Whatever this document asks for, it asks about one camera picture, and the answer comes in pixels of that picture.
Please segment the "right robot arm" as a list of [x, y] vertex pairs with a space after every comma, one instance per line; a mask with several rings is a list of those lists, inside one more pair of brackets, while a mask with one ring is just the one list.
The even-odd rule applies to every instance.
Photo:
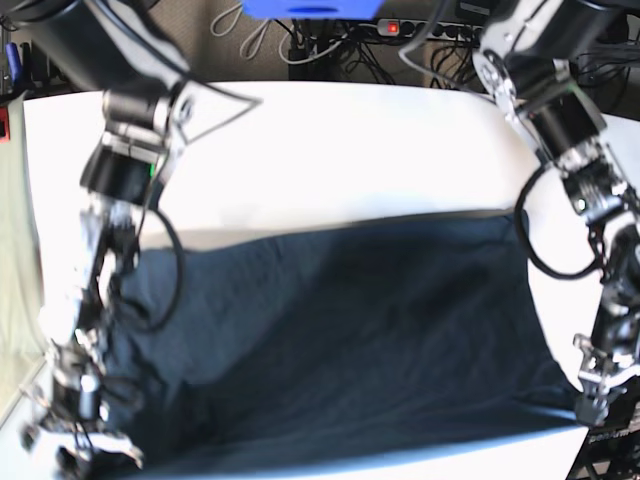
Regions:
[[51, 389], [28, 391], [35, 417], [21, 443], [52, 453], [58, 479], [86, 478], [100, 454], [142, 466], [143, 452], [107, 424], [115, 380], [104, 356], [114, 313], [99, 291], [104, 260], [113, 255], [118, 274], [134, 269], [142, 224], [133, 212], [156, 211], [187, 146], [258, 100], [196, 77], [136, 1], [5, 1], [1, 10], [75, 86], [102, 92], [105, 121], [80, 177], [72, 267], [38, 316]]

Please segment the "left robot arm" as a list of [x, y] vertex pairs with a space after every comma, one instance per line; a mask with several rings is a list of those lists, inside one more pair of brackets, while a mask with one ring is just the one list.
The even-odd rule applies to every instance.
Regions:
[[475, 72], [505, 119], [540, 160], [538, 175], [559, 173], [588, 230], [601, 297], [582, 354], [579, 423], [603, 426], [639, 374], [639, 196], [603, 139], [605, 120], [578, 86], [571, 60], [622, 9], [619, 1], [516, 1], [485, 23], [473, 53]]

